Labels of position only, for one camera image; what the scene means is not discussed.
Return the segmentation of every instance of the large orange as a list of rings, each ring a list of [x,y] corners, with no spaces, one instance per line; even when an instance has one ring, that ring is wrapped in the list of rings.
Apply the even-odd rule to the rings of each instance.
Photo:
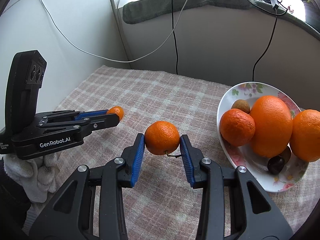
[[[124,116],[124,111],[121,106],[114,106],[113,108],[110,108],[106,114],[117,114],[119,116],[119,121],[121,121]]]
[[[268,158],[282,153],[292,133],[292,117],[286,104],[277,97],[263,96],[252,106],[250,116],[256,124],[252,150]]]
[[[172,123],[157,121],[147,128],[144,141],[149,152],[154,155],[165,155],[178,148],[180,135]]]
[[[309,109],[296,115],[290,147],[293,154],[306,162],[320,158],[320,112]]]
[[[228,143],[239,147],[251,140],[255,125],[250,115],[240,109],[233,108],[222,115],[219,129],[222,137]]]

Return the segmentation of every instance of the kiwi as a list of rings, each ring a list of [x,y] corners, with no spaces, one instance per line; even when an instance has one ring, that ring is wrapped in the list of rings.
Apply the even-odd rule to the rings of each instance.
[[[282,153],[279,154],[284,159],[284,164],[290,160],[291,157],[291,149],[287,146]]]
[[[248,102],[243,99],[238,99],[236,102],[234,102],[233,105],[231,106],[231,109],[233,108],[240,109],[241,111],[247,114],[250,113],[250,106]]]

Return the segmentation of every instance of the floral plate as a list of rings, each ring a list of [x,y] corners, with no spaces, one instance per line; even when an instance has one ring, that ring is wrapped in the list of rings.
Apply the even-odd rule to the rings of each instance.
[[[308,167],[307,162],[291,154],[290,160],[282,171],[278,175],[272,175],[267,169],[268,158],[255,154],[248,144],[241,147],[231,146],[222,138],[219,130],[221,116],[231,108],[236,100],[244,99],[252,107],[259,97],[266,95],[272,95],[284,101],[291,112],[292,118],[301,111],[291,98],[275,87],[263,83],[241,83],[230,88],[219,103],[217,112],[218,136],[224,153],[235,168],[237,166],[245,166],[264,190],[268,192],[282,192],[291,188],[303,177]]]

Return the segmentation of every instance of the tangerine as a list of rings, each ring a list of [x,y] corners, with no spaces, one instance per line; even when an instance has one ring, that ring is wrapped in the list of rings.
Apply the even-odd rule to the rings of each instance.
[[[147,128],[144,141],[149,152],[154,155],[165,155],[178,148],[180,135],[172,123],[157,121]]]
[[[256,131],[250,142],[252,150],[263,157],[272,158],[287,147],[292,133],[289,108],[279,98],[262,96],[251,108]]]
[[[114,106],[113,108],[110,108],[106,114],[117,114],[119,116],[119,121],[121,121],[124,116],[124,111],[121,106]]]
[[[308,109],[296,115],[290,147],[294,155],[306,162],[320,158],[320,112]]]
[[[254,135],[255,124],[253,118],[233,108],[226,111],[220,119],[220,133],[231,145],[239,147],[248,143]]]

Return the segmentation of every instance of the wall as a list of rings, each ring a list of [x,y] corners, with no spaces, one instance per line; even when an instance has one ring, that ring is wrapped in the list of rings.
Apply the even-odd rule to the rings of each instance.
[[[175,21],[180,12],[174,13]],[[252,80],[275,18],[257,9],[204,6],[183,11],[176,28],[180,75],[230,86]],[[134,58],[156,49],[172,31],[171,14],[128,25],[124,36]],[[287,93],[300,107],[320,110],[320,41],[279,19],[271,46],[257,64],[255,80]],[[134,69],[175,73],[173,37],[158,51],[131,64]]]
[[[43,0],[62,32],[88,52],[126,61],[110,0]],[[81,81],[105,64],[129,68],[87,55],[55,29],[40,0],[19,0],[0,17],[0,128],[8,74],[17,52],[37,49],[47,61],[37,111],[52,111]]]

